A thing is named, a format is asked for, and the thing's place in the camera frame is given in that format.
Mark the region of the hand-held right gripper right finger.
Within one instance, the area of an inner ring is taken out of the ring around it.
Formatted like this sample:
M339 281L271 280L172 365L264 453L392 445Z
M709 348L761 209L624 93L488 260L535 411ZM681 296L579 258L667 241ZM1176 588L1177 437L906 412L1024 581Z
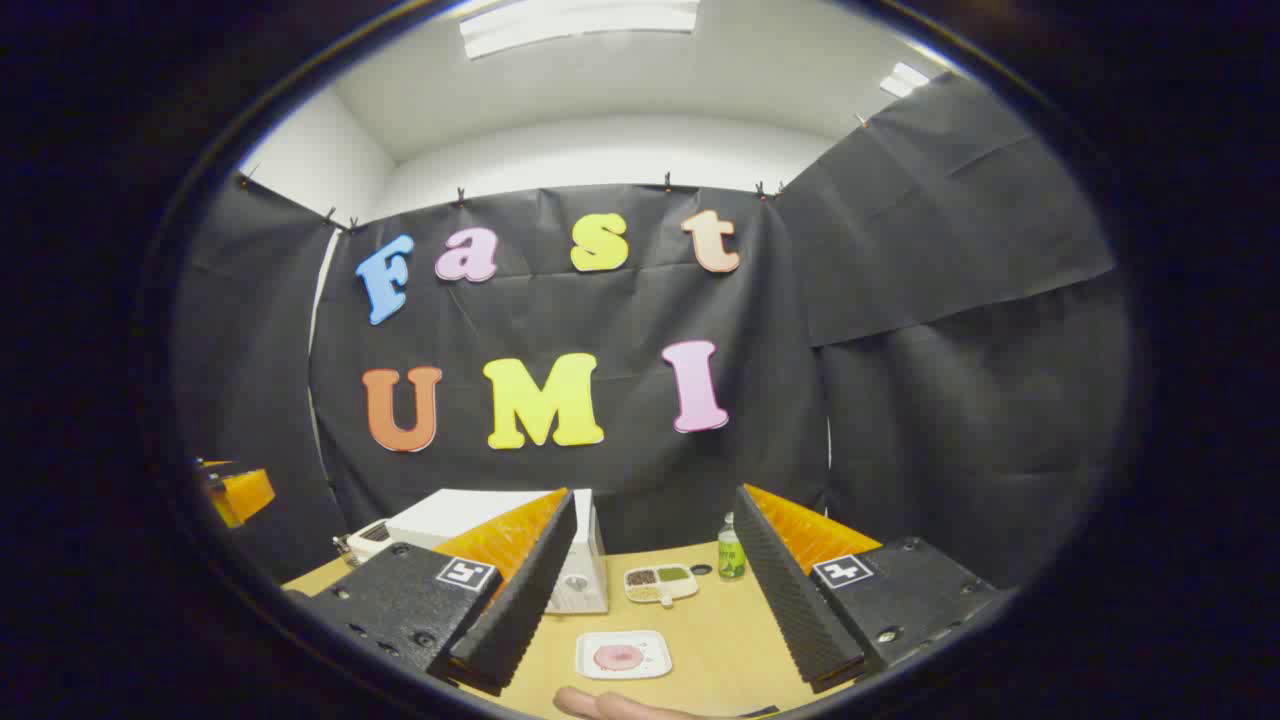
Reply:
M1009 597L920 537L876 541L755 486L737 488L733 523L815 693L933 650Z

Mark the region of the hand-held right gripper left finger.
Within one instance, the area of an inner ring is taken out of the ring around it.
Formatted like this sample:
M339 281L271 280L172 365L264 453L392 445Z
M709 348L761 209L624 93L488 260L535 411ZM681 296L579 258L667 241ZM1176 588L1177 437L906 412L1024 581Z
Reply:
M499 694L547 611L577 530L554 489L438 547L394 541L312 594L289 597L378 662Z

